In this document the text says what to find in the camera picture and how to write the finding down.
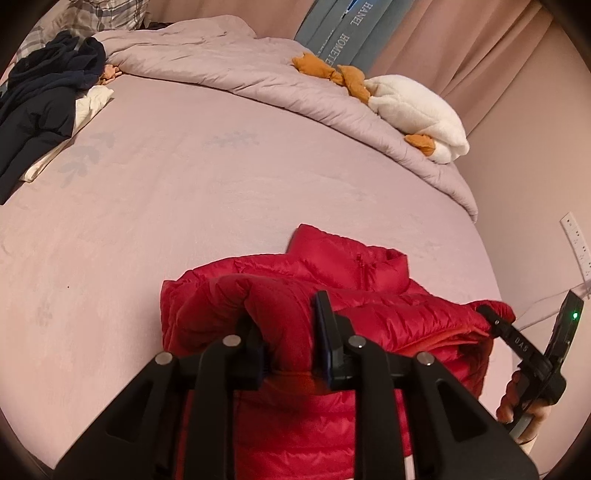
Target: white power strip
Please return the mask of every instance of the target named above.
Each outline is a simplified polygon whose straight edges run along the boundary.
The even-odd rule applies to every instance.
[[[569,239],[571,247],[573,247],[574,256],[577,257],[579,268],[583,274],[583,280],[589,286],[591,283],[591,252],[589,251],[583,232],[579,228],[577,220],[574,219],[572,212],[567,213],[560,220],[560,223]]]

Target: red puffer jacket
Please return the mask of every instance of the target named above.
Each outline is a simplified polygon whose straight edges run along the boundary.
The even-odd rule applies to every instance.
[[[245,312],[269,344],[271,377],[258,392],[235,399],[239,480],[353,476],[354,394],[313,395],[311,300],[318,290],[329,292],[333,309],[351,319],[357,334],[390,352],[430,351],[476,396],[492,341],[475,308],[487,303],[504,318],[515,318],[500,302],[457,305],[434,297],[409,278],[404,254],[308,225],[296,230],[286,254],[227,258],[166,281],[166,350],[179,356],[202,351],[233,333]],[[401,428],[409,455],[404,415]]]

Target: bed sheet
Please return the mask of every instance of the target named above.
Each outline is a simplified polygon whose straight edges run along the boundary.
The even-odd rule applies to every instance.
[[[284,252],[300,223],[407,253],[412,278],[448,300],[499,299],[464,208],[383,154],[227,92],[133,76],[109,87],[0,208],[0,405],[50,466],[160,351],[163,280]],[[490,410],[511,362],[496,345]]]

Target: silver bolt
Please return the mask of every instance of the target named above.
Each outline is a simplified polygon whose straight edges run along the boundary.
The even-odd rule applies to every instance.
[[[366,340],[361,335],[353,335],[349,337],[349,345],[353,348],[363,348]]]
[[[159,365],[168,365],[173,361],[173,354],[170,352],[160,352],[158,355],[156,355],[154,360],[156,360],[156,363]]]
[[[419,352],[417,354],[417,360],[421,362],[423,365],[432,365],[435,363],[435,357],[431,355],[429,352]]]
[[[222,340],[226,346],[238,346],[242,342],[242,339],[238,335],[227,335]]]

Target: hand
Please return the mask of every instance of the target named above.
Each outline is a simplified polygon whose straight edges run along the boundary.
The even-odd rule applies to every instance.
[[[501,405],[496,411],[496,418],[501,423],[511,423],[513,421],[513,410],[519,403],[519,397],[517,395],[517,384],[521,378],[521,372],[517,371],[511,377],[511,381],[507,383],[506,393],[501,399]],[[540,431],[542,424],[550,415],[552,407],[548,405],[546,400],[541,398],[537,399],[528,408],[527,413],[534,416],[529,426],[524,430],[519,438],[516,439],[517,443],[527,443],[533,440]]]

